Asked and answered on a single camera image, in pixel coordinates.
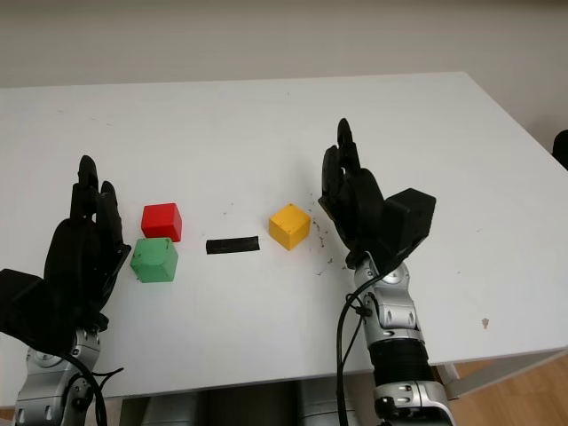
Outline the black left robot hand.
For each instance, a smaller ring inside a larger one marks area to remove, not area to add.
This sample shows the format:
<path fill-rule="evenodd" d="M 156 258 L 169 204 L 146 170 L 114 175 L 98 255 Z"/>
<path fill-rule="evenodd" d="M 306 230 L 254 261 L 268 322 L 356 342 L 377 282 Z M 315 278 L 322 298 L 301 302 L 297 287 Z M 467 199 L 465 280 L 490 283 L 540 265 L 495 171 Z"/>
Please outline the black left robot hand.
<path fill-rule="evenodd" d="M 99 182 L 95 162 L 85 155 L 69 217 L 57 226 L 45 261 L 43 278 L 56 313 L 74 327 L 105 331 L 109 319 L 101 311 L 130 250 L 115 189 Z"/>

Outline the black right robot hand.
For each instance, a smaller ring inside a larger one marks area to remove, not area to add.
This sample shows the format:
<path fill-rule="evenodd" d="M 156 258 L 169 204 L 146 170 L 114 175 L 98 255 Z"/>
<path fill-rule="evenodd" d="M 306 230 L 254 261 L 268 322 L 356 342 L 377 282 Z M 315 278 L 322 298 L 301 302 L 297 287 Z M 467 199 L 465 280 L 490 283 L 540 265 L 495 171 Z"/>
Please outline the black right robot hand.
<path fill-rule="evenodd" d="M 319 205 L 349 250 L 347 266 L 354 269 L 368 256 L 380 274 L 395 269 L 396 256 L 381 241 L 385 199 L 373 173 L 360 166 L 358 149 L 345 118 L 337 125 L 336 143 L 324 154 L 321 191 Z"/>

